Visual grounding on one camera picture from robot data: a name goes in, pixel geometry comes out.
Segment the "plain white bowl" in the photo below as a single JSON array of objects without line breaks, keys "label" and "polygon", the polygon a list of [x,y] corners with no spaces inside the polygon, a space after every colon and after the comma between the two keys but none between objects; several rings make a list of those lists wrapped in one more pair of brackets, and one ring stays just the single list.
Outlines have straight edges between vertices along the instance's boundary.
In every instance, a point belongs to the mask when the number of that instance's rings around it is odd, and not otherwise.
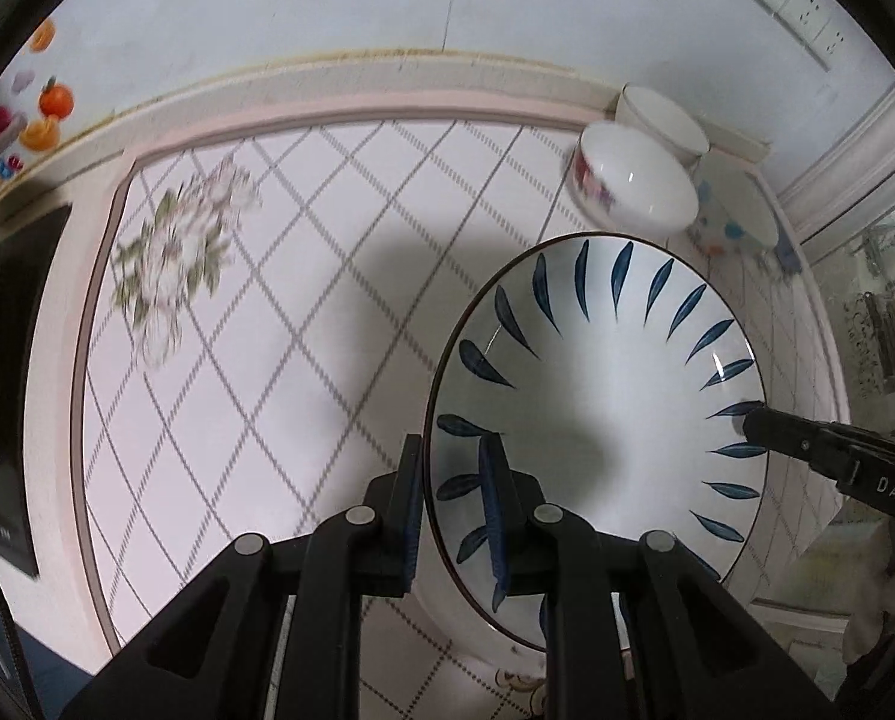
[{"label": "plain white bowl", "polygon": [[682,166],[693,167],[710,153],[710,140],[701,125],[672,99],[651,88],[623,86],[616,101],[615,121],[654,138]]}]

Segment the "white plate blue leaf pattern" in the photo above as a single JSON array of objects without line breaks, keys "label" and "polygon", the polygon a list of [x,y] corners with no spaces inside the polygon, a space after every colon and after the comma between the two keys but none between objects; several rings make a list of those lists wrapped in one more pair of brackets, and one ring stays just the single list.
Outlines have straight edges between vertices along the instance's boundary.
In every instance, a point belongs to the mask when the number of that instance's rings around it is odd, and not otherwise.
[{"label": "white plate blue leaf pattern", "polygon": [[423,608],[467,649],[543,645],[537,598],[507,596],[491,569],[478,479],[488,434],[592,527],[665,530],[726,577],[767,484],[767,454],[742,431],[764,396],[735,312],[677,255],[610,232],[523,252],[463,311],[434,374]]}]

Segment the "white bowl red flowers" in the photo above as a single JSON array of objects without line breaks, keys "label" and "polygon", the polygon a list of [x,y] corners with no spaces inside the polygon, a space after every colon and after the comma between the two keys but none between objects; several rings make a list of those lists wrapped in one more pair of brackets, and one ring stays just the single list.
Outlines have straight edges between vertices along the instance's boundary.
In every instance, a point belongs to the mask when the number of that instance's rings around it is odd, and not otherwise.
[{"label": "white bowl red flowers", "polygon": [[685,167],[646,133],[612,121],[580,132],[571,187],[580,210],[598,226],[653,241],[685,231],[698,215]]}]

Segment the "fruit wall sticker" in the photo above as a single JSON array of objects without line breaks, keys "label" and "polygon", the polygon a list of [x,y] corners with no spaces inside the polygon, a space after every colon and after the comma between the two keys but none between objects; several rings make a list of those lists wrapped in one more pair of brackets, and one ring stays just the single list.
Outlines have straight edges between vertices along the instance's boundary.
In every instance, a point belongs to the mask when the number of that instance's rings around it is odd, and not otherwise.
[{"label": "fruit wall sticker", "polygon": [[33,64],[10,76],[8,101],[0,103],[0,197],[24,172],[61,143],[61,124],[74,110],[73,90],[55,75],[38,71],[38,60],[56,39],[52,18],[43,20],[27,41]]}]

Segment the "white bowl colourful flowers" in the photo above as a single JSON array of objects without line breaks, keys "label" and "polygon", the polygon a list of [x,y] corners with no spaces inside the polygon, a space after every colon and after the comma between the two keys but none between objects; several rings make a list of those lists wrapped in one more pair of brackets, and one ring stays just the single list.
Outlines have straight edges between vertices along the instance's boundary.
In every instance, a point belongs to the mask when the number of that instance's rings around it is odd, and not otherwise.
[{"label": "white bowl colourful flowers", "polygon": [[699,161],[693,182],[699,208],[688,236],[703,254],[755,257],[778,245],[778,223],[751,172],[710,153]]}]

